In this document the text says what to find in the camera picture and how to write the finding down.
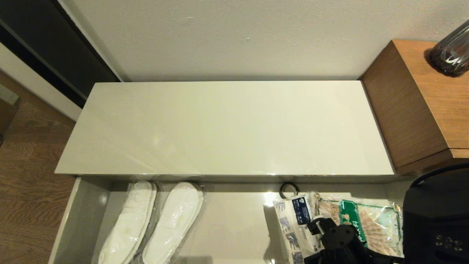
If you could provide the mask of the white tissue pack blue print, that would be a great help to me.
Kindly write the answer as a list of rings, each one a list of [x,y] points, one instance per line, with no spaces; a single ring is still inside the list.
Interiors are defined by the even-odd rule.
[[[273,202],[273,207],[289,264],[304,264],[306,257],[320,252],[318,237],[307,227],[315,217],[309,194],[278,199]]]

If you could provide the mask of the glossy white drawer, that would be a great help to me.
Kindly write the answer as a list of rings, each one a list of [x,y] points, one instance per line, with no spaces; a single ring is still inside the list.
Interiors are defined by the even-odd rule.
[[[193,182],[204,192],[204,204],[174,262],[177,264],[286,263],[273,201],[284,182],[301,191],[346,197],[388,199],[402,205],[416,175],[379,176],[77,176],[49,264],[96,264],[131,184],[158,186],[154,224],[171,189]]]

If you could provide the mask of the snack bag green label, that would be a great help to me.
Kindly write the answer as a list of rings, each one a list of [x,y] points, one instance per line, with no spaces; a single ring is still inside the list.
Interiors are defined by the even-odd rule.
[[[404,257],[401,207],[386,199],[351,197],[345,193],[310,192],[316,216],[330,217],[336,225],[352,225],[365,247],[392,257]]]

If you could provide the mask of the black tape roll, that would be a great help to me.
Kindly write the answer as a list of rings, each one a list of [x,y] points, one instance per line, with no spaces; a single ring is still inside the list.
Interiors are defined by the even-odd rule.
[[[292,182],[285,182],[280,186],[279,195],[282,199],[290,199],[298,196],[300,188]]]

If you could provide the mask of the brown wooden side cabinet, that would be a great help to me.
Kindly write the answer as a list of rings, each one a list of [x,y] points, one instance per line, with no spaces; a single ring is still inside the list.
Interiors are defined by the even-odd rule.
[[[391,40],[362,82],[397,174],[469,162],[469,73],[450,77],[434,42]]]

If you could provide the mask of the glossy white cabinet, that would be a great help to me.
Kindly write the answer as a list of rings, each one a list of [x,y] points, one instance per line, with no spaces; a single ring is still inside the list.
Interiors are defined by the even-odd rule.
[[[395,177],[362,82],[344,80],[98,82],[55,173]]]

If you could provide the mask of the white slipper in plastic wrap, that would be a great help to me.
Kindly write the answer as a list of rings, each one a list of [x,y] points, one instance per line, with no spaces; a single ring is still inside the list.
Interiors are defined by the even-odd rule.
[[[156,184],[136,182],[128,191],[121,212],[99,253],[98,264],[130,264],[151,219]]]
[[[144,264],[169,264],[204,204],[204,194],[195,184],[178,183],[169,193],[158,223],[143,253]]]

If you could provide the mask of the dark ribbed glass vase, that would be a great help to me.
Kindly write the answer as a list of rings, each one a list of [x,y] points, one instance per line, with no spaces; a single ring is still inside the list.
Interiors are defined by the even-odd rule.
[[[429,60],[449,76],[459,77],[469,71],[469,19],[432,48]]]

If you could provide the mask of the black door panel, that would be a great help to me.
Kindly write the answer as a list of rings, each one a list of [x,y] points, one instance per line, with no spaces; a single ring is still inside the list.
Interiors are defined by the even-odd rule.
[[[119,82],[58,0],[0,0],[0,43],[80,108],[96,83]]]

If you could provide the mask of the white door frame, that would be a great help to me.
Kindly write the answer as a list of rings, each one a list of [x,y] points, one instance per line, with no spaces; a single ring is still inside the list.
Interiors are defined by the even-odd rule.
[[[68,118],[73,121],[78,120],[82,109],[40,77],[2,43],[0,43],[0,70]]]

